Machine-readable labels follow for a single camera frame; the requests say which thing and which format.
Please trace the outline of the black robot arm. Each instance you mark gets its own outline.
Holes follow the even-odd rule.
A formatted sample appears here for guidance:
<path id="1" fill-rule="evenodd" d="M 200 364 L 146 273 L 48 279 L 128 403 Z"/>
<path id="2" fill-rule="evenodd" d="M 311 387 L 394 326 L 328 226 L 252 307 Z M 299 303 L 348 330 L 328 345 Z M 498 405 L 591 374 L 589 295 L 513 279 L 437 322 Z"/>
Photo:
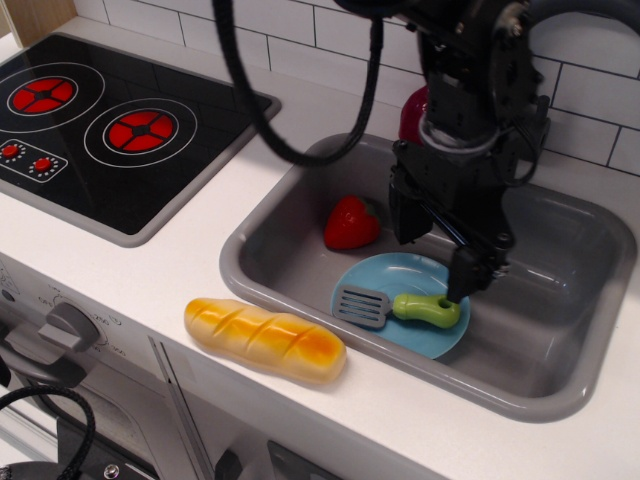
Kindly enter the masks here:
<path id="1" fill-rule="evenodd" d="M 440 228 L 456 245 L 447 297 L 457 303 L 507 273 L 514 234 L 502 208 L 531 179 L 549 129 L 539 97 L 525 1 L 346 1 L 376 20 L 394 17 L 417 35 L 427 86 L 418 143 L 396 141 L 389 203 L 401 243 Z"/>

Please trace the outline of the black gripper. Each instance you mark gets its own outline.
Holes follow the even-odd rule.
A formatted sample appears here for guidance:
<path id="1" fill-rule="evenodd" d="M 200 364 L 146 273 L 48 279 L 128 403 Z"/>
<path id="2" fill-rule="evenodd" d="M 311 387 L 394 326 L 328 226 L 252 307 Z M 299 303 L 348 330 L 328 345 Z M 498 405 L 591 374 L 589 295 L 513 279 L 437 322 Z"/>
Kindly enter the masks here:
<path id="1" fill-rule="evenodd" d="M 502 209 L 507 189 L 491 150 L 496 130 L 472 142 L 446 134 L 423 145 L 397 140 L 389 184 L 394 235 L 405 245 L 437 225 L 458 246 L 449 265 L 447 300 L 460 303 L 486 290 L 493 272 L 508 270 L 515 237 Z"/>

